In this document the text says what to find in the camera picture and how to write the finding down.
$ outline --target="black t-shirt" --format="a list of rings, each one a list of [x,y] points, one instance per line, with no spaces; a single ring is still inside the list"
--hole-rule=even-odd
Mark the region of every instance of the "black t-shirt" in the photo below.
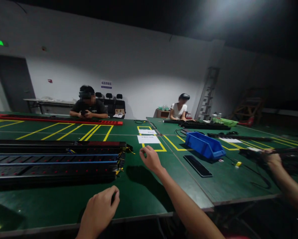
[[[75,111],[77,113],[83,110],[89,110],[91,113],[96,113],[96,114],[108,114],[108,111],[105,105],[100,100],[97,100],[97,99],[93,105],[88,105],[88,104],[85,104],[83,101],[78,100],[71,109],[71,111]]]

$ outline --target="red power strip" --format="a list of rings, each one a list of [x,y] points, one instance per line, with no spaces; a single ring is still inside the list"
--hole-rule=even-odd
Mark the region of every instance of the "red power strip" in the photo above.
[[[122,121],[109,121],[109,120],[99,120],[99,121],[80,121],[80,120],[68,120],[62,118],[57,119],[57,117],[47,118],[45,117],[33,117],[33,116],[16,116],[16,115],[3,115],[0,114],[0,120],[24,120],[24,121],[40,121],[40,122],[56,122],[56,123],[78,123],[78,124],[100,124],[100,125],[122,125]]]

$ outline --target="black office chair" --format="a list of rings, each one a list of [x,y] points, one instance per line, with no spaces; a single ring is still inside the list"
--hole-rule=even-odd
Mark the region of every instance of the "black office chair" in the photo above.
[[[103,104],[104,104],[104,105],[107,107],[107,109],[108,109],[108,116],[109,116],[110,118],[112,118],[113,115],[115,114],[115,101],[111,99],[111,98],[112,98],[112,94],[111,94],[111,93],[107,93],[107,94],[106,94],[106,97],[107,97],[108,99],[104,99]]]
[[[116,98],[117,99],[122,99],[122,94],[117,94],[117,97]],[[125,101],[123,101],[123,100],[116,100],[116,102],[115,102],[115,109],[124,109],[125,114],[121,118],[118,118],[118,117],[114,117],[114,118],[124,119],[125,118],[125,115],[126,115]]]
[[[103,102],[103,98],[102,98],[102,94],[100,92],[96,92],[95,96],[98,97],[98,100],[100,100],[101,102]]]

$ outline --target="hand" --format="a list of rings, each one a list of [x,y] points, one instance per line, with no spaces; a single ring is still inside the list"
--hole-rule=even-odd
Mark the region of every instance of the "hand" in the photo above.
[[[81,115],[81,112],[78,113],[79,118],[84,118],[84,116]]]
[[[111,197],[116,193],[111,205]],[[107,188],[89,199],[76,239],[95,239],[108,226],[120,202],[119,189]]]
[[[85,114],[85,117],[88,118],[88,119],[91,119],[93,113],[91,113],[89,110],[86,110],[86,111],[87,111],[87,113]]]
[[[147,166],[147,168],[155,174],[157,174],[161,169],[163,169],[160,163],[159,156],[152,147],[146,146],[140,149],[139,155],[143,163]]]
[[[281,164],[280,155],[274,152],[274,149],[267,149],[262,152],[262,155],[268,164]]]

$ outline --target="green light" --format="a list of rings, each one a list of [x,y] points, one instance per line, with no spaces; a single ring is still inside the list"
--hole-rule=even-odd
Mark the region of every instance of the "green light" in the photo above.
[[[4,45],[3,41],[1,41],[1,40],[0,40],[0,45],[2,45],[2,46]]]

